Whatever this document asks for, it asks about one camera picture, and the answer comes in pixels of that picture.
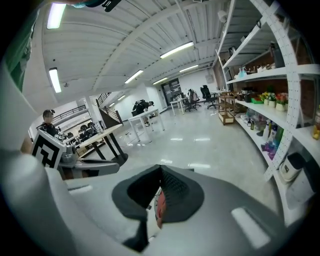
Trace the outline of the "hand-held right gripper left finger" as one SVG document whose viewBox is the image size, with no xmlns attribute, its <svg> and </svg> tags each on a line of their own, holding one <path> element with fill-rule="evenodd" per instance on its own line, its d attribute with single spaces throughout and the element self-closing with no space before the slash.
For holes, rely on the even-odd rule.
<svg viewBox="0 0 320 256">
<path fill-rule="evenodd" d="M 136 169 L 100 177 L 63 181 L 58 172 L 46 169 L 47 195 L 52 202 L 46 251 L 49 253 L 144 253 L 162 252 L 162 236 L 149 241 L 138 220 L 123 216 L 112 192 Z"/>
</svg>

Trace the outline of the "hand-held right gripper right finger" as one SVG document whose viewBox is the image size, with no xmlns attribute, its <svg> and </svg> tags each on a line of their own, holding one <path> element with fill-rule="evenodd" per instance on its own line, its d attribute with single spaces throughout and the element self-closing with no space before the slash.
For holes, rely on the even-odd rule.
<svg viewBox="0 0 320 256">
<path fill-rule="evenodd" d="M 166 203 L 149 256 L 273 256 L 286 239 L 278 216 L 229 182 L 165 165 L 149 177 Z"/>
</svg>

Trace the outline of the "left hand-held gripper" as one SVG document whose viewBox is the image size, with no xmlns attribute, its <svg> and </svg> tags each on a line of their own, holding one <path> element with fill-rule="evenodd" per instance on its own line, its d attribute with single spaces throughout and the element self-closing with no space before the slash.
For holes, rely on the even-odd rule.
<svg viewBox="0 0 320 256">
<path fill-rule="evenodd" d="M 117 173 L 120 165 L 113 160 L 81 159 L 77 160 L 76 149 L 66 145 L 45 131 L 39 130 L 33 142 L 31 154 L 44 167 L 59 171 L 63 178 L 73 178 L 73 168 L 87 177 L 96 177 Z"/>
</svg>

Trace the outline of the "red and white object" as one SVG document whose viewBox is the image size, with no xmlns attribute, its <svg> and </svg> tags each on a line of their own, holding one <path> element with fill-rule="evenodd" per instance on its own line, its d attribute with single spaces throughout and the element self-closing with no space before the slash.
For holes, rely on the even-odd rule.
<svg viewBox="0 0 320 256">
<path fill-rule="evenodd" d="M 160 193 L 158 194 L 157 197 L 157 204 L 155 208 L 155 217 L 156 217 L 156 222 L 157 226 L 161 229 L 163 225 L 163 216 L 166 211 L 166 199 L 164 192 L 161 190 Z"/>
</svg>

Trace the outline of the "person's left forearm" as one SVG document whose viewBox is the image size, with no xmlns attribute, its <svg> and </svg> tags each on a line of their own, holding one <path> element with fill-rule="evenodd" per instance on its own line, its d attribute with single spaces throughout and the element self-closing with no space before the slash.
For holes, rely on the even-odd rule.
<svg viewBox="0 0 320 256">
<path fill-rule="evenodd" d="M 20 148 L 20 151 L 23 154 L 32 154 L 32 149 L 33 149 L 33 142 L 32 139 L 27 135 L 22 143 L 22 146 Z"/>
</svg>

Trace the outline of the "round wooden table black base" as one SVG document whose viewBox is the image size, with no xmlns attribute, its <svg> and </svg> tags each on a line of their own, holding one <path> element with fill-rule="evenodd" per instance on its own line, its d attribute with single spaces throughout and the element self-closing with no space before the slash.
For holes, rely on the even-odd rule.
<svg viewBox="0 0 320 256">
<path fill-rule="evenodd" d="M 113 161 L 117 162 L 119 166 L 123 166 L 124 163 L 128 160 L 128 154 L 124 153 L 121 146 L 119 145 L 114 132 L 122 127 L 122 124 L 118 124 L 115 126 L 112 126 L 108 129 L 105 129 L 102 133 L 96 134 L 89 139 L 85 140 L 84 142 L 76 145 L 76 148 L 85 148 L 88 146 L 92 146 L 94 151 L 98 154 L 98 156 L 102 160 L 106 160 L 105 156 L 103 153 L 100 151 L 99 146 L 98 146 L 98 141 L 104 140 L 104 143 L 108 145 L 109 149 L 114 155 L 114 158 L 112 159 Z"/>
</svg>

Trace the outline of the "black staircase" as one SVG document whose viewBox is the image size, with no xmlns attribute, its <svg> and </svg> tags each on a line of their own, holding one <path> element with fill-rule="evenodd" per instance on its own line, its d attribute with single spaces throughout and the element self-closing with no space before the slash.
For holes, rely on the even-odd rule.
<svg viewBox="0 0 320 256">
<path fill-rule="evenodd" d="M 117 110 L 113 111 L 110 108 L 103 106 L 103 103 L 109 97 L 110 94 L 110 92 L 102 93 L 95 100 L 106 129 L 109 129 L 117 125 L 123 125 L 123 121 Z"/>
</svg>

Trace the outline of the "purple cloth pile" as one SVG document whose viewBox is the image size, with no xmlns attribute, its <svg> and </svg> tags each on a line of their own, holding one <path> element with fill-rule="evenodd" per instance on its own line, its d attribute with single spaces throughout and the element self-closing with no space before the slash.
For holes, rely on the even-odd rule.
<svg viewBox="0 0 320 256">
<path fill-rule="evenodd" d="M 277 152 L 277 149 L 278 149 L 277 145 L 271 141 L 266 142 L 261 145 L 261 150 L 263 152 L 267 152 L 267 155 L 270 158 L 270 160 L 274 159 L 276 152 Z"/>
</svg>

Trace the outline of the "small white bin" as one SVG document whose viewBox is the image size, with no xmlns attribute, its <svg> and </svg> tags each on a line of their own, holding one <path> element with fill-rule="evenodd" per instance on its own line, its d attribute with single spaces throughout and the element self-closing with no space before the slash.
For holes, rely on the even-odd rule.
<svg viewBox="0 0 320 256">
<path fill-rule="evenodd" d="M 294 152 L 288 154 L 279 169 L 279 173 L 284 182 L 287 184 L 293 182 L 305 164 L 306 160 L 300 153 Z"/>
</svg>

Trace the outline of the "white desk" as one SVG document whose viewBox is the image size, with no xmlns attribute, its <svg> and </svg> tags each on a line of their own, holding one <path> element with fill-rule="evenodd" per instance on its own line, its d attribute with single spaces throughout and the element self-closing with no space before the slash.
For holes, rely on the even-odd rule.
<svg viewBox="0 0 320 256">
<path fill-rule="evenodd" d="M 174 116 L 176 116 L 174 104 L 177 104 L 178 108 L 182 112 L 182 115 L 185 114 L 183 101 L 186 100 L 186 99 L 187 99 L 186 97 L 185 98 L 179 98 L 179 99 L 176 99 L 176 100 L 173 100 L 173 101 L 170 102 L 170 106 L 171 106 L 171 109 L 172 109 L 172 112 L 173 112 Z"/>
<path fill-rule="evenodd" d="M 148 111 L 145 111 L 145 112 L 143 112 L 143 113 L 141 113 L 141 114 L 138 114 L 138 115 L 136 115 L 136 116 L 133 116 L 133 117 L 131 117 L 131 118 L 128 119 L 128 122 L 129 122 L 129 124 L 130 124 L 130 126 L 131 126 L 131 128 L 132 128 L 132 130 L 133 130 L 133 133 L 134 133 L 136 139 L 137 139 L 139 142 L 141 141 L 141 139 L 140 139 L 140 137 L 139 137 L 139 135 L 138 135 L 138 132 L 137 132 L 137 130 L 136 130 L 136 127 L 135 127 L 135 125 L 134 125 L 134 122 L 135 122 L 135 121 L 139 121 L 139 122 L 141 123 L 142 128 L 143 128 L 143 130 L 144 130 L 144 133 L 145 133 L 145 135 L 146 135 L 146 137 L 147 137 L 147 140 L 148 140 L 149 143 L 151 143 L 152 140 L 151 140 L 151 138 L 150 138 L 150 136 L 149 136 L 149 132 L 148 132 L 147 127 L 146 127 L 145 122 L 144 122 L 144 118 L 147 118 L 147 120 L 149 121 L 151 130 L 154 131 L 153 124 L 151 124 L 151 121 L 150 121 L 150 119 L 149 119 L 149 116 L 150 116 L 151 114 L 157 114 L 157 116 L 156 116 L 156 117 L 157 117 L 157 120 L 159 121 L 162 130 L 163 130 L 163 131 L 165 130 L 165 126 L 164 126 L 164 123 L 163 123 L 163 120 L 162 120 L 162 117 L 161 117 L 161 114 L 160 114 L 160 111 L 159 111 L 158 108 L 152 109 L 152 110 L 148 110 Z"/>
</svg>

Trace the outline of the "white spray bottle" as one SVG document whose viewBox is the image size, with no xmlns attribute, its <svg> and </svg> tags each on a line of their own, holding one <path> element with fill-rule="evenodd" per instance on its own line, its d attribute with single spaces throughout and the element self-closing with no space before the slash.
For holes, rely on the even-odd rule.
<svg viewBox="0 0 320 256">
<path fill-rule="evenodd" d="M 262 139 L 264 142 L 266 142 L 269 138 L 270 135 L 270 125 L 272 124 L 272 121 L 270 119 L 266 120 L 266 125 L 265 128 L 263 130 L 263 134 L 262 134 Z"/>
</svg>

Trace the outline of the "wooden trolley cart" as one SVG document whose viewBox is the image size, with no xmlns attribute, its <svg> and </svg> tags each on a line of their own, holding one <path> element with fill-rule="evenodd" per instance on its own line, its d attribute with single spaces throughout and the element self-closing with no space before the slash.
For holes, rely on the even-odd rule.
<svg viewBox="0 0 320 256">
<path fill-rule="evenodd" d="M 221 92 L 218 96 L 218 117 L 223 125 L 233 124 L 235 121 L 235 93 Z"/>
</svg>

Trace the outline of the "green bottle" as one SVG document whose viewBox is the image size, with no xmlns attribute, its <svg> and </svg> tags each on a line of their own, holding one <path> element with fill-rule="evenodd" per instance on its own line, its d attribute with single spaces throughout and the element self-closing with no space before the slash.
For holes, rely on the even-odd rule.
<svg viewBox="0 0 320 256">
<path fill-rule="evenodd" d="M 278 126 L 276 134 L 275 134 L 275 138 L 274 138 L 274 144 L 275 144 L 276 148 L 278 148 L 281 143 L 283 133 L 284 133 L 284 129 L 282 127 Z"/>
</svg>

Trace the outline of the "dark glass door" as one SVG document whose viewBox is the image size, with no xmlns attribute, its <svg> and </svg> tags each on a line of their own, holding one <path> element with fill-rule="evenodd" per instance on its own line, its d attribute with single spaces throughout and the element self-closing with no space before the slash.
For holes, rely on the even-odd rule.
<svg viewBox="0 0 320 256">
<path fill-rule="evenodd" d="M 171 107 L 170 102 L 174 101 L 174 99 L 182 93 L 178 78 L 163 83 L 161 88 L 168 107 Z"/>
</svg>

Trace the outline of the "white pot red flowers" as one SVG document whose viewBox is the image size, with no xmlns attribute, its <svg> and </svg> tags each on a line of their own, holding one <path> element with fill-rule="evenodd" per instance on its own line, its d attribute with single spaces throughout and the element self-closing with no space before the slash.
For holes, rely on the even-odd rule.
<svg viewBox="0 0 320 256">
<path fill-rule="evenodd" d="M 288 103 L 289 103 L 289 95 L 286 92 L 281 92 L 276 94 L 276 109 L 281 112 L 285 112 L 288 110 Z"/>
</svg>

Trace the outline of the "office chair with hanging clothes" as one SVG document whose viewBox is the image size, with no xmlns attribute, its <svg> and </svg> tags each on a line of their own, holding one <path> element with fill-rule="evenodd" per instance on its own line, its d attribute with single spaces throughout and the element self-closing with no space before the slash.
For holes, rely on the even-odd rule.
<svg viewBox="0 0 320 256">
<path fill-rule="evenodd" d="M 189 89 L 187 93 L 187 99 L 184 101 L 185 110 L 191 112 L 191 110 L 197 110 L 197 107 L 201 107 L 199 104 L 199 97 L 193 89 Z"/>
</svg>

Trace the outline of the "black office chair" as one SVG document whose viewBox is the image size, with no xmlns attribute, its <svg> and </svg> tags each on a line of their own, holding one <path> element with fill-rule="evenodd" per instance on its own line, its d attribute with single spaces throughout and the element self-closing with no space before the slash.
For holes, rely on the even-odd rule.
<svg viewBox="0 0 320 256">
<path fill-rule="evenodd" d="M 206 103 L 208 103 L 207 109 L 210 107 L 213 107 L 214 109 L 217 108 L 216 101 L 218 99 L 216 93 L 211 93 L 207 85 L 203 85 L 200 88 L 200 91 L 202 93 L 202 98 L 205 100 Z"/>
</svg>

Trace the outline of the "yellow drink bottle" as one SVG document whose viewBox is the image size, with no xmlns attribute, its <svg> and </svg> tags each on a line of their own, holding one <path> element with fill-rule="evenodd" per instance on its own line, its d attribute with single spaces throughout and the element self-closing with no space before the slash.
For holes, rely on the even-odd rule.
<svg viewBox="0 0 320 256">
<path fill-rule="evenodd" d="M 315 115 L 315 118 L 314 118 L 314 126 L 313 126 L 312 137 L 315 140 L 318 140 L 320 138 L 320 105 L 318 106 L 318 109 L 316 111 L 316 115 Z"/>
</svg>

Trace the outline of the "green shirt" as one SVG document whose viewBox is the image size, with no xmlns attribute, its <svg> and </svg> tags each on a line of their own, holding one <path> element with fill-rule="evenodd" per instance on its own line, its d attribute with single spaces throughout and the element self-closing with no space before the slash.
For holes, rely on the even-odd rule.
<svg viewBox="0 0 320 256">
<path fill-rule="evenodd" d="M 32 38 L 38 15 L 38 11 L 30 14 L 14 36 L 4 55 L 8 72 L 20 92 L 23 91 L 25 72 L 32 53 Z"/>
</svg>

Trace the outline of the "white metal shelving unit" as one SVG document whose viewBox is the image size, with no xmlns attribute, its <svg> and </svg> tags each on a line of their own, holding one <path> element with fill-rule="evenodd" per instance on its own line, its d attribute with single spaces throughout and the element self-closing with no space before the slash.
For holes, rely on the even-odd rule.
<svg viewBox="0 0 320 256">
<path fill-rule="evenodd" d="M 227 0 L 226 23 L 216 48 L 216 79 L 221 92 L 234 92 L 234 121 L 256 144 L 267 162 L 266 181 L 274 180 L 284 223 L 289 226 L 306 216 L 312 198 L 320 191 L 320 138 L 313 138 L 319 107 L 320 65 L 304 51 L 300 33 L 277 0 Z M 288 93 L 287 111 L 253 104 L 264 92 Z M 266 121 L 271 120 L 264 142 Z M 275 140 L 284 129 L 273 160 L 261 145 Z M 280 166 L 287 155 L 300 153 L 305 166 L 291 183 L 285 183 Z"/>
</svg>

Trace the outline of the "ceiling light tubes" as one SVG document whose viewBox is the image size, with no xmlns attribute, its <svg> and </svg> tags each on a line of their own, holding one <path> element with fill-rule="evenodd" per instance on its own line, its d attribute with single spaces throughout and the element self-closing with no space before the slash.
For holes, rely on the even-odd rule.
<svg viewBox="0 0 320 256">
<path fill-rule="evenodd" d="M 51 4 L 42 52 L 56 100 L 120 91 L 198 61 L 187 23 L 191 6 L 191 0 Z"/>
</svg>

